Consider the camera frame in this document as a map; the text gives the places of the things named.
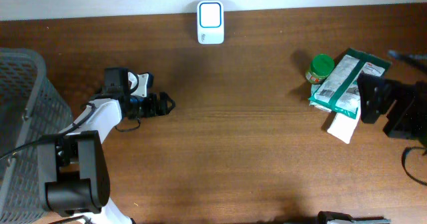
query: button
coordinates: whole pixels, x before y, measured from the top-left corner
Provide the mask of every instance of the button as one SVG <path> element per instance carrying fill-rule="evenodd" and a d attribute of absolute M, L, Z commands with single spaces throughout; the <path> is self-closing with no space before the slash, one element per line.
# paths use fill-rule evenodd
<path fill-rule="evenodd" d="M 219 3 L 200 5 L 200 25 L 202 27 L 219 27 L 221 25 L 221 6 Z"/>

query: small jar with green lid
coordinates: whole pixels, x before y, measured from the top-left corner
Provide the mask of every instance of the small jar with green lid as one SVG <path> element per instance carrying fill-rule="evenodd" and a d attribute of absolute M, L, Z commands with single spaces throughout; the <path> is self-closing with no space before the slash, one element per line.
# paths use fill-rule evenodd
<path fill-rule="evenodd" d="M 334 60 L 325 54 L 314 57 L 310 68 L 306 72 L 306 79 L 311 84 L 321 84 L 334 70 Z"/>

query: brown tabletop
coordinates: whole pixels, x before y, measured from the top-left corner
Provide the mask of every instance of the brown tabletop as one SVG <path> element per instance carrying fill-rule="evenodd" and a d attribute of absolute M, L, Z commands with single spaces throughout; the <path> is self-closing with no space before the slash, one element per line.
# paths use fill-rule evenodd
<path fill-rule="evenodd" d="M 243 223 L 339 211 L 427 223 L 427 189 L 400 158 L 417 141 L 389 139 L 386 118 L 359 122 L 349 145 L 308 106 L 304 71 L 349 47 L 427 53 L 427 5 L 225 13 L 225 41 L 200 45 L 195 14 L 0 22 L 0 46 L 34 49 L 78 116 L 106 67 L 155 75 L 177 107 L 103 144 L 111 197 L 137 223 Z M 427 76 L 393 61 L 387 78 Z M 121 126 L 132 127 L 124 121 Z M 427 173 L 413 156 L 413 172 Z M 51 214 L 41 221 L 57 220 Z"/>

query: green lid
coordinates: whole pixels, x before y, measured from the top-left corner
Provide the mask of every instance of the green lid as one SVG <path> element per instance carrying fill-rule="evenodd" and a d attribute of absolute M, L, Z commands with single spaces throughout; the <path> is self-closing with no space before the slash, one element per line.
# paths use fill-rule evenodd
<path fill-rule="evenodd" d="M 334 70 L 334 60 L 325 54 L 319 54 L 314 57 L 310 69 L 318 76 L 328 76 Z"/>

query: gray plastic basket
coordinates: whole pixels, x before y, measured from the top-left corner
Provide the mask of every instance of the gray plastic basket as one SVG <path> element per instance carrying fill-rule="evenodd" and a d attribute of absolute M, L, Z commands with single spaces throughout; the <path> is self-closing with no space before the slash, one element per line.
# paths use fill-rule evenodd
<path fill-rule="evenodd" d="M 28 49 L 0 48 L 0 153 L 45 134 L 57 133 L 73 117 L 46 77 L 43 58 Z M 0 162 L 0 223 L 32 223 L 40 206 L 36 148 Z"/>

